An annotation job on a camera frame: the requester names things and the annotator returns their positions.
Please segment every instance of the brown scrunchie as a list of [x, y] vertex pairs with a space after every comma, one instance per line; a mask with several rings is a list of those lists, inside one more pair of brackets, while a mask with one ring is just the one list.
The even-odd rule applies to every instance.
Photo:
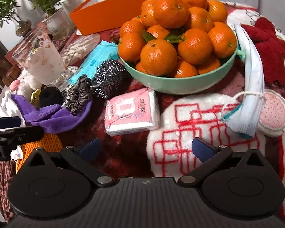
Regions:
[[91, 79], [85, 74], [79, 77], [77, 83], [72, 86], [67, 94], [66, 109], [76, 116], [85, 105], [92, 100]]

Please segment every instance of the green bowl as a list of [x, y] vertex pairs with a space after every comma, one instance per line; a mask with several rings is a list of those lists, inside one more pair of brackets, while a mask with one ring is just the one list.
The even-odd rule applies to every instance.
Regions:
[[144, 74], [133, 68], [134, 65], [131, 63], [126, 63], [123, 59], [122, 61], [130, 75], [144, 86], [161, 93], [183, 95], [198, 93], [217, 84], [231, 69], [236, 55], [239, 55], [242, 60], [245, 59], [245, 52], [236, 49], [230, 58], [221, 59], [222, 65], [219, 68], [205, 74], [186, 78], [167, 78]]

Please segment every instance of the tissue pack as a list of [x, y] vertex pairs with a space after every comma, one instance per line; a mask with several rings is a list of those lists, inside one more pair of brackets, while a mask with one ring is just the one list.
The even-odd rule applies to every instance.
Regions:
[[119, 59], [118, 45], [101, 41], [80, 65], [78, 71], [69, 79], [69, 82], [75, 85], [79, 77], [83, 74], [86, 74], [87, 77], [92, 80], [97, 72], [97, 67], [99, 67], [103, 61], [109, 59]]
[[160, 113], [155, 91], [143, 88], [112, 98], [106, 105], [104, 124], [110, 136], [158, 129]]

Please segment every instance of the white elastic strap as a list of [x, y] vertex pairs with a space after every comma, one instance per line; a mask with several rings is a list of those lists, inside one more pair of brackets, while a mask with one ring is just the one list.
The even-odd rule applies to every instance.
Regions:
[[266, 100], [265, 95], [263, 93], [260, 92], [252, 92], [252, 91], [242, 91], [237, 93], [236, 95], [234, 95], [227, 103], [224, 104], [222, 110], [221, 110], [221, 118], [223, 120], [223, 122], [226, 122], [224, 116], [223, 116], [223, 112], [225, 111], [225, 109], [227, 108], [227, 106], [233, 101], [236, 100], [239, 96], [245, 95], [245, 94], [251, 94], [251, 95], [258, 95], [264, 98], [264, 100]]

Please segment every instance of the blue package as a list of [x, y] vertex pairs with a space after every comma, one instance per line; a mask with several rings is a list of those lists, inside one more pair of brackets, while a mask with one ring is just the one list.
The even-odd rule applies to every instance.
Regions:
[[89, 56], [80, 65], [78, 71], [69, 79], [69, 83], [75, 85], [79, 77], [86, 74], [91, 80], [94, 78], [99, 67], [105, 60], [118, 60], [118, 45], [101, 41], [99, 45], [89, 54]]

